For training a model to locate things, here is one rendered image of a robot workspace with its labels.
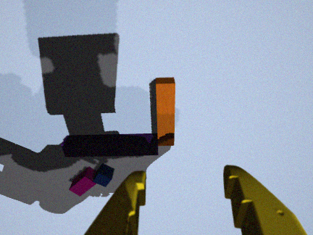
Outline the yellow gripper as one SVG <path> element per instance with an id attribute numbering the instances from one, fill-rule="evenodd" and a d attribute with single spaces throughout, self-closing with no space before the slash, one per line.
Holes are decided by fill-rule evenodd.
<path id="1" fill-rule="evenodd" d="M 307 235 L 298 218 L 255 177 L 236 165 L 223 170 L 225 198 L 242 235 Z M 84 235 L 138 235 L 140 206 L 146 205 L 146 172 L 132 172 Z"/>

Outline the magenta block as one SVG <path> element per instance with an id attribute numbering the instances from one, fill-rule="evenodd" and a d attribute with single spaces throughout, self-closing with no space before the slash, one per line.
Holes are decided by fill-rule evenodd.
<path id="1" fill-rule="evenodd" d="M 81 174 L 73 179 L 69 190 L 78 196 L 81 196 L 96 185 L 96 183 L 93 182 L 95 175 L 96 171 L 91 167 L 87 167 Z"/>

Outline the small blue cube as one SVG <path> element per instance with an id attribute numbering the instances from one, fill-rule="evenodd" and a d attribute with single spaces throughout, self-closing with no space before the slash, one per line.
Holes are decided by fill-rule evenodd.
<path id="1" fill-rule="evenodd" d="M 99 169 L 96 171 L 93 182 L 106 187 L 112 180 L 113 173 L 114 168 L 111 168 L 108 165 L 102 163 Z"/>

